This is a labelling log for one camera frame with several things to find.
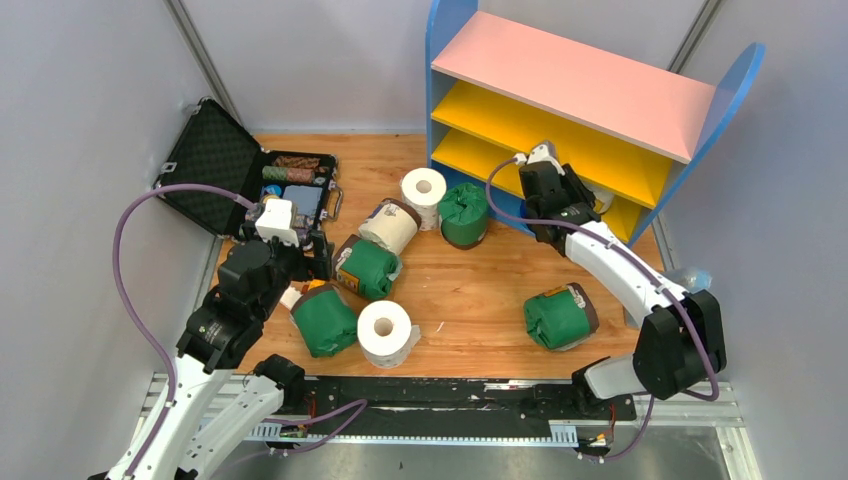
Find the cream roll brown band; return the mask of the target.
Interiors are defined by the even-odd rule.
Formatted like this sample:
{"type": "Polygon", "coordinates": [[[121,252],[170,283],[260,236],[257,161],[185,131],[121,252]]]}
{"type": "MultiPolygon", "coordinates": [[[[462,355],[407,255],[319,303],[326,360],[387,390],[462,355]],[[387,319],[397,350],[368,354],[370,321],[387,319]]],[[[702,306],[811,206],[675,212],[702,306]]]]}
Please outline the cream roll brown band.
{"type": "Polygon", "coordinates": [[[594,184],[588,184],[587,188],[595,197],[594,210],[599,215],[605,214],[612,206],[612,203],[615,200],[615,195],[611,191],[594,184]]]}

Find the cream roll blue picture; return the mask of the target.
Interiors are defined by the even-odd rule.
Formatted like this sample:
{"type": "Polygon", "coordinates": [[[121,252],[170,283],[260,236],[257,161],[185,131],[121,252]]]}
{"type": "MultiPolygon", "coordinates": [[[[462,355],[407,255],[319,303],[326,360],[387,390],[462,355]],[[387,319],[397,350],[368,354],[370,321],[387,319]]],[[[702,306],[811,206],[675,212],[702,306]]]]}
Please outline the cream roll blue picture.
{"type": "Polygon", "coordinates": [[[358,227],[358,236],[401,255],[422,224],[420,215],[395,198],[384,198],[358,227]]]}

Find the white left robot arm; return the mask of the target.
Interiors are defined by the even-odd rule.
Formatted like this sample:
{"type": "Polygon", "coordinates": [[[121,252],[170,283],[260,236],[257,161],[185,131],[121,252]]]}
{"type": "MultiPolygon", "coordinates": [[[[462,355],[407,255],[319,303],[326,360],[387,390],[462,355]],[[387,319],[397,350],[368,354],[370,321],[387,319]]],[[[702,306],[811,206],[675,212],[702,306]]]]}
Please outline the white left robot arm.
{"type": "Polygon", "coordinates": [[[330,278],[332,243],[318,231],[310,239],[311,251],[257,234],[230,249],[218,266],[217,285],[187,320],[167,385],[126,453],[100,478],[207,479],[265,417],[304,405],[303,368],[272,354],[230,405],[200,424],[261,338],[285,290],[294,282],[330,278]]]}

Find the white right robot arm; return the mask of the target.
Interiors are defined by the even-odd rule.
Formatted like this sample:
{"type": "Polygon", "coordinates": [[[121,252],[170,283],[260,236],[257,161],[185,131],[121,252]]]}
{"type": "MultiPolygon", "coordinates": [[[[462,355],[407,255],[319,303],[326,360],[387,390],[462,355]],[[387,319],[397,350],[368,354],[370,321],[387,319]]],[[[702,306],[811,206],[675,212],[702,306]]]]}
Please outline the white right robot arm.
{"type": "Polygon", "coordinates": [[[655,271],[593,210],[594,197],[567,165],[550,160],[519,168],[525,221],[536,239],[582,267],[625,307],[639,330],[631,354],[597,361],[575,374],[571,403],[596,417],[611,398],[648,393],[666,400],[717,382],[726,365],[718,300],[655,271]]]}

